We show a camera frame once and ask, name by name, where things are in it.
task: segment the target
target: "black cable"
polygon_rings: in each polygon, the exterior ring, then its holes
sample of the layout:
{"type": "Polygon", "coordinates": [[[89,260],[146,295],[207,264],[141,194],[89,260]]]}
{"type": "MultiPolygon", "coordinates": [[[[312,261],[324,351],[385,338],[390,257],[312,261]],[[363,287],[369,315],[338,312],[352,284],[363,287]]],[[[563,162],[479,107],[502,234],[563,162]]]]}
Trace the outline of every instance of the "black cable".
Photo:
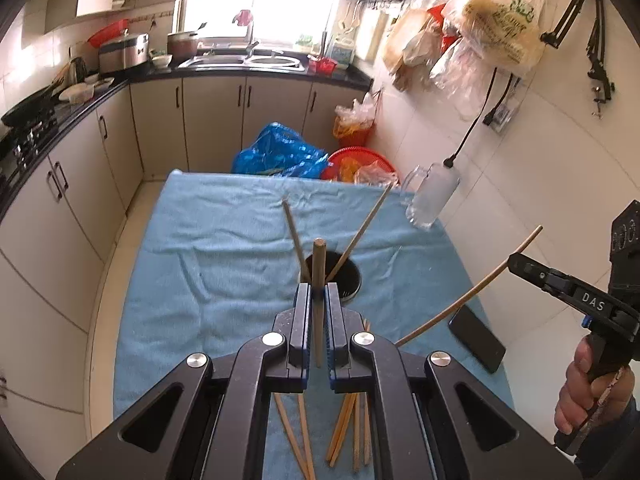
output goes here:
{"type": "Polygon", "coordinates": [[[494,120],[495,113],[498,111],[498,108],[500,107],[505,97],[507,97],[507,94],[509,93],[509,88],[511,88],[512,81],[513,81],[513,74],[509,76],[509,81],[507,81],[507,88],[504,89],[504,92],[500,96],[500,99],[498,99],[498,102],[495,104],[492,110],[487,115],[484,116],[484,119],[482,119],[482,124],[485,124],[486,126],[488,126],[489,124],[492,123],[492,121],[494,120]]]}
{"type": "Polygon", "coordinates": [[[449,158],[445,158],[444,159],[442,164],[446,168],[453,168],[453,161],[456,160],[456,157],[460,153],[460,150],[462,149],[462,146],[465,145],[466,139],[469,136],[469,134],[471,133],[471,130],[474,129],[474,127],[476,126],[476,123],[479,121],[480,117],[482,116],[482,112],[484,111],[484,107],[486,106],[486,102],[489,100],[489,95],[491,95],[491,90],[494,87],[495,75],[496,75],[497,72],[498,72],[498,69],[494,68],[494,74],[491,76],[491,82],[489,83],[489,89],[486,91],[486,98],[484,99],[484,104],[482,105],[482,109],[480,110],[480,113],[478,114],[478,117],[476,117],[474,119],[474,121],[471,123],[471,126],[469,126],[469,129],[466,131],[465,138],[462,139],[462,142],[460,142],[460,145],[458,146],[458,149],[456,150],[456,152],[453,155],[451,155],[449,158]]]}

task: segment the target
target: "food container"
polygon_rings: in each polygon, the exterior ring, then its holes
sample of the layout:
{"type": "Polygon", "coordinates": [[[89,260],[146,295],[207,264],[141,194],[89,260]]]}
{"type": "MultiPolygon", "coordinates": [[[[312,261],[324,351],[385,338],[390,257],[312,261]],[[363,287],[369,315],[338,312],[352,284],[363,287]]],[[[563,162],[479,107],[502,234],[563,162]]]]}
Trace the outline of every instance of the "food container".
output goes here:
{"type": "Polygon", "coordinates": [[[323,75],[331,75],[338,64],[330,57],[321,57],[316,67],[316,72],[323,75]]]}
{"type": "Polygon", "coordinates": [[[70,86],[60,94],[61,101],[69,101],[73,105],[84,103],[94,96],[94,85],[78,83],[70,86]]]}
{"type": "Polygon", "coordinates": [[[198,33],[176,32],[166,37],[166,52],[174,56],[174,61],[182,63],[198,55],[198,33]]]}
{"type": "Polygon", "coordinates": [[[103,43],[98,49],[100,73],[126,70],[149,60],[149,35],[126,34],[103,43]]]}

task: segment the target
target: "human hand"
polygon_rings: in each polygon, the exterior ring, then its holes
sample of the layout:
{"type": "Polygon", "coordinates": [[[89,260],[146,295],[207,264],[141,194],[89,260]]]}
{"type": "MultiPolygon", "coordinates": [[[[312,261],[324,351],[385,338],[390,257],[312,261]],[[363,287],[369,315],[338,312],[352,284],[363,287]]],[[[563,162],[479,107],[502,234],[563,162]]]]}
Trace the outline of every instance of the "human hand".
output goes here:
{"type": "MultiPolygon", "coordinates": [[[[554,421],[556,428],[564,434],[570,434],[584,422],[587,410],[597,402],[615,375],[611,373],[598,377],[589,384],[587,372],[592,362],[591,347],[587,339],[583,338],[575,349],[573,362],[566,369],[566,382],[556,404],[554,421]]],[[[633,394],[635,382],[634,373],[631,368],[626,367],[622,377],[612,388],[600,417],[594,422],[595,426],[616,420],[622,415],[633,394]]]]}

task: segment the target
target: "wooden chopstick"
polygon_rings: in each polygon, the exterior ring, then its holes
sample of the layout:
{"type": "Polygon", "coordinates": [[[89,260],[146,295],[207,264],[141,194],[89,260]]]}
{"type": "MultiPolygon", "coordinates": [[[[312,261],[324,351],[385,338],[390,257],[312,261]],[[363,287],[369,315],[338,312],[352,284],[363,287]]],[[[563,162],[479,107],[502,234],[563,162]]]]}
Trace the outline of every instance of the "wooden chopstick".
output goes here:
{"type": "Polygon", "coordinates": [[[322,238],[314,240],[313,264],[311,269],[311,314],[314,329],[314,354],[316,367],[322,366],[324,353],[324,264],[326,263],[326,243],[322,238]]]}
{"type": "Polygon", "coordinates": [[[364,465],[371,459],[371,426],[369,420],[369,397],[364,394],[364,465]]]}
{"type": "MultiPolygon", "coordinates": [[[[523,243],[520,244],[520,246],[515,250],[515,252],[521,253],[524,249],[526,249],[529,246],[529,244],[534,240],[534,238],[540,234],[540,231],[542,231],[542,225],[539,225],[538,227],[536,227],[533,230],[533,232],[526,238],[526,240],[524,240],[523,243]]],[[[494,270],[492,270],[489,274],[487,274],[476,286],[473,286],[471,289],[469,289],[468,292],[466,292],[456,301],[451,303],[441,313],[439,313],[437,316],[433,317],[432,319],[428,320],[424,325],[420,325],[413,332],[407,334],[403,338],[400,338],[398,341],[396,341],[396,346],[402,346],[403,344],[408,343],[409,341],[411,341],[411,339],[418,337],[421,333],[427,331],[432,326],[441,322],[449,314],[452,314],[453,312],[457,311],[462,305],[464,305],[467,301],[469,301],[472,297],[474,297],[478,292],[480,292],[487,285],[489,285],[489,283],[491,283],[495,278],[497,278],[500,275],[500,273],[507,268],[507,265],[508,265],[508,260],[504,260],[499,266],[495,267],[494,270]]]]}
{"type": "MultiPolygon", "coordinates": [[[[364,320],[364,330],[367,332],[371,329],[371,323],[368,319],[364,320]]],[[[340,455],[342,444],[344,443],[344,436],[346,435],[349,422],[351,420],[351,412],[356,402],[357,394],[346,394],[342,402],[342,408],[340,409],[340,415],[338,421],[335,423],[334,434],[327,450],[326,460],[329,462],[329,466],[333,467],[335,460],[340,455]]]]}
{"type": "Polygon", "coordinates": [[[344,418],[347,416],[347,407],[349,405],[349,395],[346,394],[342,398],[342,406],[340,407],[340,414],[338,415],[338,420],[335,422],[334,426],[334,434],[331,436],[331,442],[329,443],[329,449],[326,450],[326,456],[324,459],[327,462],[331,462],[331,458],[334,455],[335,446],[338,443],[338,437],[340,437],[340,430],[342,429],[342,425],[344,424],[344,418]]]}
{"type": "Polygon", "coordinates": [[[311,276],[309,275],[309,269],[307,268],[305,263],[305,255],[302,251],[302,245],[300,244],[300,238],[298,237],[296,224],[293,221],[291,208],[286,198],[282,199],[282,207],[284,208],[284,215],[287,217],[287,224],[289,225],[289,232],[291,233],[291,238],[293,238],[293,246],[296,248],[298,262],[300,263],[300,274],[302,276],[302,279],[305,282],[311,283],[311,276]]]}
{"type": "Polygon", "coordinates": [[[302,471],[302,476],[305,478],[305,480],[310,480],[306,472],[305,459],[302,457],[302,453],[300,452],[300,448],[298,447],[298,442],[296,441],[296,436],[293,434],[293,430],[291,429],[289,417],[287,416],[287,410],[284,409],[282,398],[280,397],[280,394],[273,394],[273,398],[276,401],[276,407],[278,409],[278,414],[280,415],[280,420],[282,421],[284,431],[287,434],[289,443],[291,444],[293,455],[295,455],[296,460],[298,461],[298,465],[300,466],[300,471],[302,471]]]}
{"type": "Polygon", "coordinates": [[[360,393],[356,394],[353,411],[353,472],[360,471],[360,393]]]}
{"type": "Polygon", "coordinates": [[[369,227],[369,224],[373,220],[373,217],[378,212],[378,209],[380,209],[380,206],[382,206],[382,203],[385,201],[385,198],[387,197],[387,195],[391,192],[391,189],[393,188],[393,186],[394,186],[393,184],[389,184],[388,186],[386,186],[386,189],[384,190],[384,192],[376,202],[376,205],[373,206],[373,209],[369,212],[369,214],[365,218],[364,222],[360,226],[360,229],[358,229],[358,232],[351,239],[351,242],[349,242],[349,245],[347,245],[347,248],[342,253],[342,256],[340,256],[338,263],[336,263],[334,268],[331,269],[331,272],[329,272],[329,275],[326,277],[326,280],[324,280],[325,283],[329,283],[338,273],[342,265],[345,263],[345,261],[351,254],[351,251],[353,251],[353,248],[356,246],[356,244],[364,234],[364,231],[366,231],[367,227],[369,227]]]}
{"type": "Polygon", "coordinates": [[[331,457],[331,462],[329,462],[330,467],[335,466],[335,461],[338,460],[340,456],[340,450],[342,449],[342,444],[344,444],[344,437],[347,435],[347,428],[349,427],[349,421],[351,420],[351,412],[353,411],[353,405],[356,403],[356,394],[347,394],[348,404],[347,404],[347,414],[348,417],[342,428],[340,428],[340,435],[338,436],[338,442],[335,445],[334,455],[331,457]]]}
{"type": "Polygon", "coordinates": [[[305,446],[307,480],[316,480],[314,470],[314,459],[311,454],[311,442],[309,441],[309,430],[306,424],[305,394],[298,394],[298,409],[300,410],[300,428],[302,428],[302,442],[305,446]]]}

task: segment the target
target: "power cord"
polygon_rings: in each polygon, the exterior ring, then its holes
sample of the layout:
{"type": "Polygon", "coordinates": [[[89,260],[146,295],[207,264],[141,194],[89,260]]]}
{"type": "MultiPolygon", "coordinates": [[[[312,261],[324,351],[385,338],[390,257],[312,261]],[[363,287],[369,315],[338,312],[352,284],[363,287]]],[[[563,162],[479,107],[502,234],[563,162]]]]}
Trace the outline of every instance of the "power cord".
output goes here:
{"type": "Polygon", "coordinates": [[[489,89],[486,91],[486,98],[484,99],[484,104],[482,105],[482,109],[480,110],[480,113],[478,114],[478,117],[476,117],[474,119],[474,121],[471,123],[471,126],[469,126],[469,129],[466,131],[465,138],[462,139],[462,142],[460,142],[460,145],[458,146],[458,149],[456,150],[456,152],[453,155],[451,155],[449,158],[445,158],[444,159],[442,165],[445,166],[446,168],[453,168],[453,161],[456,160],[456,157],[460,153],[460,150],[462,149],[462,146],[465,145],[466,139],[468,138],[469,134],[471,133],[471,130],[474,129],[474,127],[476,126],[476,124],[480,120],[480,117],[482,116],[482,112],[484,111],[484,107],[486,106],[486,103],[489,100],[489,95],[491,95],[491,90],[494,88],[495,75],[496,75],[497,72],[498,72],[498,69],[494,68],[494,74],[491,76],[491,82],[489,83],[489,89]]]}

